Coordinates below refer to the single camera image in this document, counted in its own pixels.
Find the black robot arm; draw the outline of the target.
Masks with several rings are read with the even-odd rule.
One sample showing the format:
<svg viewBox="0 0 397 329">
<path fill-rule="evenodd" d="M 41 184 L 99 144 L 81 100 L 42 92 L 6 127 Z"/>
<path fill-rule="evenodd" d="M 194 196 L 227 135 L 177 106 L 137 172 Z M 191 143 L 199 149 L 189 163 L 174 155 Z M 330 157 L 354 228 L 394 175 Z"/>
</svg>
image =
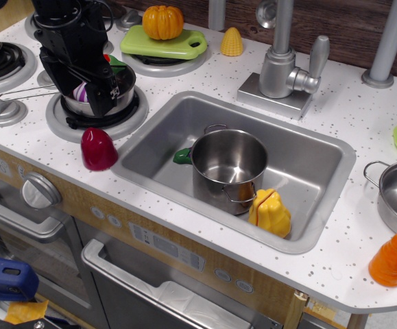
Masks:
<svg viewBox="0 0 397 329">
<path fill-rule="evenodd" d="M 119 87 L 104 57 L 108 42 L 102 9 L 105 1 L 34 1 L 34 37 L 42 45 L 40 61 L 63 95 L 86 84 L 93 115 L 102 118 L 117 105 Z"/>
</svg>

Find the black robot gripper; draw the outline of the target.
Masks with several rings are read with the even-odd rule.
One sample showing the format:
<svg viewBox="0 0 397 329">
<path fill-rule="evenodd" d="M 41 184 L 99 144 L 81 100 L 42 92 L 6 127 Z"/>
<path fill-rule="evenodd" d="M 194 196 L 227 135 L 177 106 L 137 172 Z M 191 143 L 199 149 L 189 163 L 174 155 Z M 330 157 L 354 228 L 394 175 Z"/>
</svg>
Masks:
<svg viewBox="0 0 397 329">
<path fill-rule="evenodd" d="M 77 12 L 60 17 L 34 14 L 41 43 L 40 59 L 62 94 L 86 82 L 86 94 L 95 117 L 104 117 L 117 105 L 119 87 L 104 58 L 108 41 L 100 12 Z"/>
</svg>

